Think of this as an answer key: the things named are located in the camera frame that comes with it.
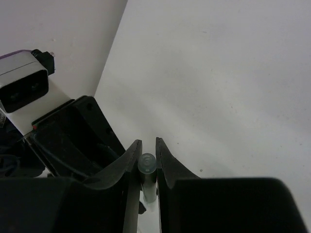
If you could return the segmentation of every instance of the black connector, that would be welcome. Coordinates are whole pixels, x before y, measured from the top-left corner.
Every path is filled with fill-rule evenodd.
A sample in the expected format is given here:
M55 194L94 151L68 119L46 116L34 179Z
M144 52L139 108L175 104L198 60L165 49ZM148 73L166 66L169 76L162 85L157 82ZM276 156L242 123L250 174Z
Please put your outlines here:
M55 71L54 57L49 52L41 52L40 50L33 50L31 54L38 60L38 62L48 70L48 75Z

